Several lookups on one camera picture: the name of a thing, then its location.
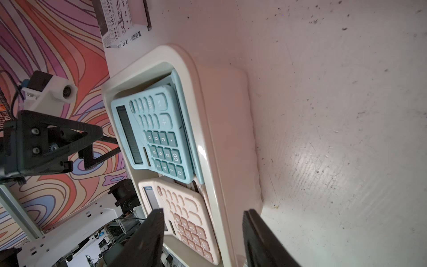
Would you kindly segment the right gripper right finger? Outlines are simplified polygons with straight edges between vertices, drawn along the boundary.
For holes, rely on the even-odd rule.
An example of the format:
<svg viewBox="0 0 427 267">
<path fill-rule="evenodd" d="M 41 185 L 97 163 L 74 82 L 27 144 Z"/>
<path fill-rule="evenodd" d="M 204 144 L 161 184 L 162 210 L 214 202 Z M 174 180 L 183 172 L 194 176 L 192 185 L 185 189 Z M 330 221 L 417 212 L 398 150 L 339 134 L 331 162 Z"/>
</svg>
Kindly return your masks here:
<svg viewBox="0 0 427 267">
<path fill-rule="evenodd" d="M 254 209 L 244 211 L 242 232 L 249 267 L 300 267 Z"/>
</svg>

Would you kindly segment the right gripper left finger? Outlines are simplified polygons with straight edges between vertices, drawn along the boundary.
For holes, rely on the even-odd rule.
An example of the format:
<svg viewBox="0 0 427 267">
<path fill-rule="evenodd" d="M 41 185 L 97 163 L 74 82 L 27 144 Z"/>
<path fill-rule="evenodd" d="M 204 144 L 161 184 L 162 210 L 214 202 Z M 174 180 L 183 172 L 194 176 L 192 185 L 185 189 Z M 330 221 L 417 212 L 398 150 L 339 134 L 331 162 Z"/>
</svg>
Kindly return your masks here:
<svg viewBox="0 0 427 267">
<path fill-rule="evenodd" d="M 162 267 L 161 255 L 165 232 L 162 209 L 152 210 L 124 248 L 108 267 Z"/>
</svg>

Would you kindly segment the pink calculator back top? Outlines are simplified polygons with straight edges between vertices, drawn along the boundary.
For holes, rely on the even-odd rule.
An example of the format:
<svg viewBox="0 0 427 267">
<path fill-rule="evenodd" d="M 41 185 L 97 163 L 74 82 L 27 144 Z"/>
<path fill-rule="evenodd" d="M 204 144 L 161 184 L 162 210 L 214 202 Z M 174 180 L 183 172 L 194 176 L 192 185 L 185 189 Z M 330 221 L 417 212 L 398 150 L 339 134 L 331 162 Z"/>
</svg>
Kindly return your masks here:
<svg viewBox="0 0 427 267">
<path fill-rule="evenodd" d="M 164 178 L 138 183 L 148 212 L 162 209 L 165 233 L 180 240 L 213 265 L 221 263 L 215 232 L 203 197 Z"/>
</svg>

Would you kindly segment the light blue calculator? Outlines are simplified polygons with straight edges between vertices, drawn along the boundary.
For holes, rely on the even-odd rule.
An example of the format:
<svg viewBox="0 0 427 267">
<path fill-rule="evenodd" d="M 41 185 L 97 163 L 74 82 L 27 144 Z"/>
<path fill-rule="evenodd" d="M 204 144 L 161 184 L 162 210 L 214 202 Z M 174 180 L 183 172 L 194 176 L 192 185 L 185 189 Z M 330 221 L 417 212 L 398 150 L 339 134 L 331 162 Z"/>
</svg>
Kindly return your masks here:
<svg viewBox="0 0 427 267">
<path fill-rule="evenodd" d="M 111 111 L 133 169 L 193 182 L 195 172 L 174 88 L 163 85 L 115 99 Z"/>
<path fill-rule="evenodd" d="M 189 146 L 189 151 L 190 151 L 190 156 L 191 156 L 191 160 L 192 160 L 194 173 L 197 177 L 197 180 L 199 181 L 199 184 L 204 185 L 205 180 L 203 177 L 203 173 L 202 173 L 201 165 L 200 165 L 200 160 L 199 160 L 199 156 L 197 153 L 197 146 L 196 146 L 194 134 L 192 131 L 192 125 L 191 125 L 191 121 L 190 121 L 189 111 L 187 109 L 187 104 L 186 104 L 186 100 L 185 100 L 183 86 L 182 86 L 179 74 L 177 73 L 177 71 L 175 69 L 172 70 L 170 75 L 166 76 L 162 80 L 160 80 L 160 81 L 156 82 L 155 84 L 153 84 L 152 86 L 150 86 L 149 89 L 152 89 L 152 88 L 155 88 L 158 86 L 163 86 L 163 85 L 173 86 L 175 91 L 176 91 L 177 101 L 179 102 L 179 105 L 180 105 L 181 117 L 183 119 L 185 134 L 186 134 L 187 143 Z"/>
</svg>

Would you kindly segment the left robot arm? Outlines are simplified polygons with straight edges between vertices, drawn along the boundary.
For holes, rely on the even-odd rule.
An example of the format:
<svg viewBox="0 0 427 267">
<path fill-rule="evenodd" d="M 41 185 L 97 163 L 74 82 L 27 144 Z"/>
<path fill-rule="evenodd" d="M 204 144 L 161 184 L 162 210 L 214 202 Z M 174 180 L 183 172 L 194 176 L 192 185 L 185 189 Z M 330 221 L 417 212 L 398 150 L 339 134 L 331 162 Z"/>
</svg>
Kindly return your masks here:
<svg viewBox="0 0 427 267">
<path fill-rule="evenodd" d="M 8 185 L 23 185 L 28 176 L 67 174 L 73 171 L 70 156 L 77 155 L 85 170 L 91 170 L 120 152 L 115 148 L 99 157 L 95 142 L 117 144 L 101 127 L 34 111 L 20 111 L 7 121 L 1 137 L 1 205 L 26 232 L 29 243 L 1 251 L 3 267 L 59 267 L 79 251 L 86 240 L 110 221 L 119 219 L 127 200 L 99 200 L 44 233 L 12 195 Z"/>
</svg>

